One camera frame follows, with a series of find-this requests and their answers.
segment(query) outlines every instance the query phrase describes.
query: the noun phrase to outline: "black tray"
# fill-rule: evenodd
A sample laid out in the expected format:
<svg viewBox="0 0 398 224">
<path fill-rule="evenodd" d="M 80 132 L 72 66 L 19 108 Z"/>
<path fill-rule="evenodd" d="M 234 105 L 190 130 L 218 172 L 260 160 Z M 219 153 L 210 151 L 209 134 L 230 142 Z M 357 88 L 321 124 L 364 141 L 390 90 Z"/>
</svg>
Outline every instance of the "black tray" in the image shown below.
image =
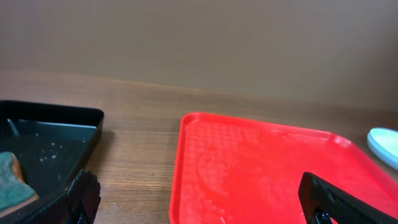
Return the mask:
<svg viewBox="0 0 398 224">
<path fill-rule="evenodd" d="M 104 113 L 91 108 L 0 101 L 0 152 L 18 158 L 40 198 L 64 188 L 101 137 Z"/>
</svg>

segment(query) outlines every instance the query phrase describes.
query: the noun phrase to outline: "table surface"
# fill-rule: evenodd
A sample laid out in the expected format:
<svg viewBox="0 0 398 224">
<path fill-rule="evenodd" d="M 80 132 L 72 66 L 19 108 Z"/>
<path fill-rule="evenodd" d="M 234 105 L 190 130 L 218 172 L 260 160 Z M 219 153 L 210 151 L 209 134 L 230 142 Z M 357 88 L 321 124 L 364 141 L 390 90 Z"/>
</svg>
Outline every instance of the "table surface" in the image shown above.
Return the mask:
<svg viewBox="0 0 398 224">
<path fill-rule="evenodd" d="M 95 223 L 169 223 L 179 124 L 192 111 L 331 131 L 357 144 L 392 178 L 398 172 L 366 146 L 371 128 L 398 128 L 398 112 L 107 80 L 76 74 L 1 71 L 0 99 L 99 108 L 103 136 L 86 165 L 101 182 Z"/>
</svg>

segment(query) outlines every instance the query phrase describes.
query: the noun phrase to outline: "tray rim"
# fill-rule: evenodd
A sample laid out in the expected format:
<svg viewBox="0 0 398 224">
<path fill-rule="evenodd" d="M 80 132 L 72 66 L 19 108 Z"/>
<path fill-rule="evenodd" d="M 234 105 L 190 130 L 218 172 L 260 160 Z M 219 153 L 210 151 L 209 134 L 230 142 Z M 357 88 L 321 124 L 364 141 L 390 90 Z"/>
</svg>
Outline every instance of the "tray rim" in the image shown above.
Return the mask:
<svg viewBox="0 0 398 224">
<path fill-rule="evenodd" d="M 173 176 L 173 184 L 172 184 L 172 192 L 170 197 L 170 207 L 169 207 L 169 219 L 171 224 L 180 224 L 179 220 L 179 203 L 180 203 L 180 189 L 181 189 L 181 180 L 182 180 L 182 169 L 183 169 L 183 156 L 185 150 L 185 127 L 193 121 L 200 121 L 206 120 L 206 118 L 215 118 L 215 119 L 228 119 L 228 121 L 240 121 L 245 122 L 251 126 L 259 126 L 263 124 L 273 125 L 279 128 L 289 128 L 294 129 L 296 131 L 302 131 L 305 133 L 316 133 L 320 134 L 321 136 L 328 136 L 328 139 L 339 139 L 340 142 L 337 144 L 346 144 L 346 146 L 350 148 L 349 151 L 355 155 L 359 163 L 366 168 L 368 172 L 372 174 L 373 177 L 377 179 L 378 182 L 384 182 L 385 185 L 383 187 L 393 197 L 398 200 L 398 189 L 394 188 L 393 186 L 397 183 L 381 168 L 379 167 L 366 153 L 359 148 L 355 143 L 350 141 L 349 139 L 335 134 L 329 131 L 321 131 L 317 129 L 311 128 L 303 128 L 299 126 L 289 126 L 286 124 L 279 124 L 279 123 L 271 123 L 267 121 L 257 121 L 253 119 L 247 118 L 239 118 L 234 116 L 228 115 L 221 115 L 221 114 L 213 114 L 213 113 L 206 113 L 206 112 L 191 112 L 184 115 L 180 122 L 180 133 L 178 137 L 178 145 L 177 145 L 177 154 L 175 158 L 175 167 L 174 167 L 174 176 Z"/>
<path fill-rule="evenodd" d="M 56 104 L 56 103 L 53 104 L 53 103 L 23 101 L 23 100 L 3 100 L 3 99 L 0 99 L 0 113 L 1 113 L 2 107 L 4 105 L 7 105 L 7 104 L 20 104 L 20 105 L 33 106 L 33 107 L 40 106 L 40 107 L 48 107 L 50 109 L 62 108 L 62 109 L 65 109 L 65 110 L 91 111 L 93 113 L 98 113 L 99 114 L 99 117 L 97 118 L 98 122 L 96 122 L 95 124 L 84 123 L 82 125 L 96 126 L 96 128 L 98 126 L 101 126 L 101 121 L 103 121 L 104 117 L 105 117 L 105 112 L 103 110 L 101 110 L 101 109 L 98 109 L 98 108 L 90 108 L 90 107 L 84 107 L 84 106 L 61 105 L 61 104 Z M 58 121 L 58 120 L 57 121 L 51 121 L 51 122 L 68 124 L 66 122 L 62 122 L 62 121 Z"/>
</svg>

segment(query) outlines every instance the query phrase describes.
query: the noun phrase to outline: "plastic tray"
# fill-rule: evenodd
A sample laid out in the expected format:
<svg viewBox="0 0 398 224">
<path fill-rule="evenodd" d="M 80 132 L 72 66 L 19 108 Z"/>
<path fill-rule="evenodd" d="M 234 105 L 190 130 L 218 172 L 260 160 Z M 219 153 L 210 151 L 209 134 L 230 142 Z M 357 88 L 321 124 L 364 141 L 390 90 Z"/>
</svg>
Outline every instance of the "plastic tray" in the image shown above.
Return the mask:
<svg viewBox="0 0 398 224">
<path fill-rule="evenodd" d="M 46 197 L 83 168 L 103 118 L 97 109 L 0 101 L 0 152 L 13 152 L 26 183 Z"/>
<path fill-rule="evenodd" d="M 171 224 L 305 223 L 309 171 L 398 218 L 398 185 L 351 141 L 325 131 L 206 113 L 182 119 Z"/>
</svg>

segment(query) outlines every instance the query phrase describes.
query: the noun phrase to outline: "sponge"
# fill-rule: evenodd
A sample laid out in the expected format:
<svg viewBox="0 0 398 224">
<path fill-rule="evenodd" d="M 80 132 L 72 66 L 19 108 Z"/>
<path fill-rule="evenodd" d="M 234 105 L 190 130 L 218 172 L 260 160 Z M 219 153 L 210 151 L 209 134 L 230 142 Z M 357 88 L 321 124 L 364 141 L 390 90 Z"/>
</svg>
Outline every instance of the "sponge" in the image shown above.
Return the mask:
<svg viewBox="0 0 398 224">
<path fill-rule="evenodd" d="M 17 157 L 0 152 L 0 217 L 38 198 L 35 190 L 25 184 Z"/>
</svg>

